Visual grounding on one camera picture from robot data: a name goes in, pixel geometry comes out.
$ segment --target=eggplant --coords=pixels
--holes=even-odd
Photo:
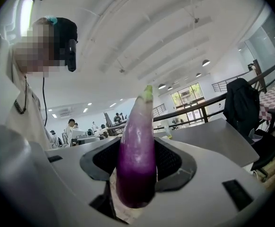
[[[137,97],[124,128],[116,166],[116,193],[129,208],[145,207],[154,196],[156,161],[152,86]]]

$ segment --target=ceiling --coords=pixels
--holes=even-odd
[[[263,2],[35,0],[33,21],[52,15],[78,26],[77,70],[49,74],[47,108],[81,110],[91,102],[90,112],[103,111],[136,97],[147,84],[170,86],[194,81],[199,72],[205,76],[254,23]],[[204,59],[211,61],[206,67]],[[42,75],[28,79],[44,108]]]

